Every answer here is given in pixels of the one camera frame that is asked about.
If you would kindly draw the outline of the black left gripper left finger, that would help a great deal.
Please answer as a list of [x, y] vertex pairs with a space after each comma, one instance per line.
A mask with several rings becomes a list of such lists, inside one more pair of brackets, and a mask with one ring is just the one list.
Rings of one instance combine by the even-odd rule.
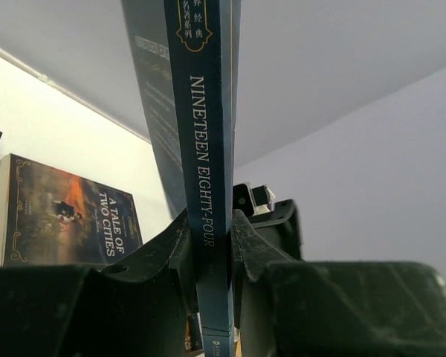
[[0, 267], [0, 356], [182, 356], [195, 307], [187, 215], [102, 270]]

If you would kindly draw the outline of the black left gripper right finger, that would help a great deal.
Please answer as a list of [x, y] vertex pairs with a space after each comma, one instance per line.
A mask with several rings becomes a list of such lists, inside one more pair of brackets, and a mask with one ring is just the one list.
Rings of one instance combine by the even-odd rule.
[[244, 356], [446, 356], [446, 279], [410, 261], [296, 260], [231, 227]]

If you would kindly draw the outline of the Animal Farm book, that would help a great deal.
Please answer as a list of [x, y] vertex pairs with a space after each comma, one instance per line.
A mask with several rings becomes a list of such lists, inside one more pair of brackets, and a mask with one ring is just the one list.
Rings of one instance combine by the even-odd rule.
[[187, 318], [184, 346], [186, 355], [201, 353], [203, 351], [201, 324], [198, 313], [193, 313]]

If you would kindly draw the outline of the A Tale of Two Cities book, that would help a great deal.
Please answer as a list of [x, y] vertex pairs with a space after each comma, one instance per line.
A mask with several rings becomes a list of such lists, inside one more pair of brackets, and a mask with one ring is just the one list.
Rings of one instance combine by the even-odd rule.
[[9, 154], [0, 163], [0, 266], [101, 269], [143, 244], [132, 194]]

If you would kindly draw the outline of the Nineteen Eighty-Four book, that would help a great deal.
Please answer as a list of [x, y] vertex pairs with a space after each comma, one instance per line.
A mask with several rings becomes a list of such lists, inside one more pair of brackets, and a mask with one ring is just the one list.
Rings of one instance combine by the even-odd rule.
[[240, 1], [124, 1], [171, 214], [185, 212], [206, 356], [233, 356], [232, 221]]

